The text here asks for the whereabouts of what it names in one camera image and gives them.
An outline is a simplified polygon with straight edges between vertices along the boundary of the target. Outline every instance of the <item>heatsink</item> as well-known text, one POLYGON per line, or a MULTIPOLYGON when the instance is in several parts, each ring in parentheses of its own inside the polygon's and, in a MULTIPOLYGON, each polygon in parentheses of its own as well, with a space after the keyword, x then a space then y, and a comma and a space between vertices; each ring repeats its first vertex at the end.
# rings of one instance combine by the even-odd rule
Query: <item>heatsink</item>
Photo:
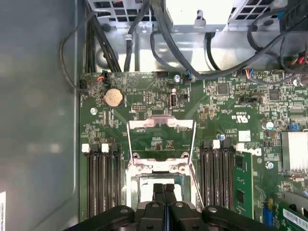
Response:
POLYGON ((308 172, 308 132, 282 132, 284 171, 308 172))

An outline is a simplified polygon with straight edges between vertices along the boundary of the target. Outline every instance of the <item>blue connector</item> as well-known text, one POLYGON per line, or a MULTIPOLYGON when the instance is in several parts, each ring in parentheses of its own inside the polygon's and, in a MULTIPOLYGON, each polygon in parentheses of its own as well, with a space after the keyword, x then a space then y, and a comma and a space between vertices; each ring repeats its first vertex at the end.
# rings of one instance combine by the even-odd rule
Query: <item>blue connector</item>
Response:
POLYGON ((273 212, 269 210, 269 208, 264 207, 262 209, 262 215, 263 215, 263 224, 274 227, 273 222, 273 212))
POLYGON ((299 131, 300 125, 289 125, 289 130, 291 131, 299 131))

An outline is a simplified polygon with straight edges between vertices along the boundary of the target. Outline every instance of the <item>integrated circuit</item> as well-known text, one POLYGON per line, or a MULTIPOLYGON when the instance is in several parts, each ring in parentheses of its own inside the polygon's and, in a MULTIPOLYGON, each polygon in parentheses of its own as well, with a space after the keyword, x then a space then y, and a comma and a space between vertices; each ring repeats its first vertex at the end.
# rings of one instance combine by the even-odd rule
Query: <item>integrated circuit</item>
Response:
POLYGON ((240 155, 236 155, 235 156, 235 166, 243 168, 243 164, 244 164, 244 159, 242 156, 240 155))
POLYGON ((239 202, 244 204, 244 202, 245 202, 245 193, 237 189, 236 190, 236 199, 239 202))
POLYGON ((227 83, 219 83, 218 84, 218 95, 228 95, 228 84, 227 83))
POLYGON ((280 92, 278 89, 269 90, 269 100, 279 100, 280 99, 280 92))

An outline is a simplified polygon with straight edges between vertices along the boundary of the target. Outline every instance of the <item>wire bundle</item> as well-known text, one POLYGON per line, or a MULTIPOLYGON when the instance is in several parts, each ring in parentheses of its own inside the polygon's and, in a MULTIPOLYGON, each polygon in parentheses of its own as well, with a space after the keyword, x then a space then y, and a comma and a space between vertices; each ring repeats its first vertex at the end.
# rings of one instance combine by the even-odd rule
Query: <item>wire bundle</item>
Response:
MULTIPOLYGON (((137 28, 138 23, 141 22, 142 18, 145 16, 149 8, 150 8, 149 0, 144 0, 139 14, 137 15, 136 19, 134 20, 133 24, 130 26, 128 30, 129 35, 133 35, 134 31, 137 28)), ((130 60, 131 60, 131 55, 132 55, 132 47, 133 47, 133 41, 127 40, 126 41, 126 58, 125 58, 125 63, 124 63, 125 72, 129 71, 130 60)))

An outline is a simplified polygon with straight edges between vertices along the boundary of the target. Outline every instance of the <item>power cable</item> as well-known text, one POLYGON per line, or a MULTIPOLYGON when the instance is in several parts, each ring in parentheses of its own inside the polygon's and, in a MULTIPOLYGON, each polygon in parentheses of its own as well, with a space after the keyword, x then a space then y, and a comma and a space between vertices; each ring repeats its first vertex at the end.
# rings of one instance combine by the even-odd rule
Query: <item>power cable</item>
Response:
POLYGON ((293 26, 293 27, 285 30, 284 32, 282 32, 279 36, 274 38, 267 46, 265 46, 262 50, 257 52, 254 56, 250 57, 246 61, 244 61, 244 62, 242 62, 242 63, 240 63, 240 64, 238 64, 234 67, 231 67, 227 70, 216 71, 214 73, 202 75, 202 74, 198 73, 191 66, 191 64, 185 59, 183 54, 180 52, 180 50, 176 46, 176 44, 175 44, 175 42, 174 42, 174 40, 173 40, 169 30, 168 30, 168 27, 167 27, 167 25, 164 21, 164 13, 162 12, 162 8, 161 8, 159 2, 153 1, 152 2, 152 9, 155 13, 158 27, 159 27, 159 29, 162 33, 164 40, 166 41, 167 45, 169 46, 169 49, 171 50, 172 54, 185 67, 185 69, 187 69, 189 72, 191 72, 197 79, 201 79, 201 80, 214 80, 214 79, 229 75, 229 74, 231 74, 231 73, 233 73, 233 72, 235 72, 239 69, 245 68, 246 66, 250 65, 251 63, 255 62, 257 59, 259 59, 263 54, 268 52, 275 44, 277 44, 281 39, 283 39, 288 33, 290 33, 298 25, 298 24, 296 24, 295 26, 293 26))
POLYGON ((71 86, 72 88, 74 88, 77 92, 83 93, 83 94, 84 94, 84 93, 88 93, 88 92, 94 87, 95 83, 92 83, 92 84, 91 84, 88 88, 86 88, 86 89, 82 89, 82 88, 80 88, 80 87, 77 87, 77 86, 73 83, 73 81, 72 81, 72 79, 70 78, 69 73, 68 73, 68 71, 67 71, 67 69, 66 69, 66 66, 65 66, 63 50, 64 50, 64 45, 65 45, 65 43, 68 41, 68 39, 69 39, 73 34, 75 34, 78 30, 80 30, 81 28, 83 28, 83 27, 87 24, 87 22, 88 22, 93 16, 95 16, 95 14, 96 14, 96 12, 91 12, 91 13, 87 16, 87 18, 85 19, 84 23, 82 23, 82 24, 80 24, 80 25, 77 25, 77 26, 75 27, 75 29, 73 29, 71 32, 69 32, 69 34, 68 34, 64 39, 62 39, 62 40, 60 41, 60 47, 59 47, 59 59, 60 59, 60 64, 61 64, 61 70, 62 70, 62 73, 63 73, 63 75, 64 75, 66 81, 67 81, 67 82, 70 84, 70 86, 71 86))
MULTIPOLYGON (((141 7, 139 14, 137 15, 137 17, 134 20, 134 22, 132 23, 132 25, 130 26, 130 28, 128 30, 128 34, 133 35, 134 31, 137 28, 138 23, 141 22, 141 20, 143 19, 143 17, 145 16, 145 14, 146 14, 146 12, 148 11, 149 8, 150 8, 149 0, 145 0, 143 2, 143 5, 141 7)), ((125 58, 125 62, 124 62, 124 72, 129 71, 132 50, 133 50, 133 41, 127 40, 126 41, 126 58, 125 58)))

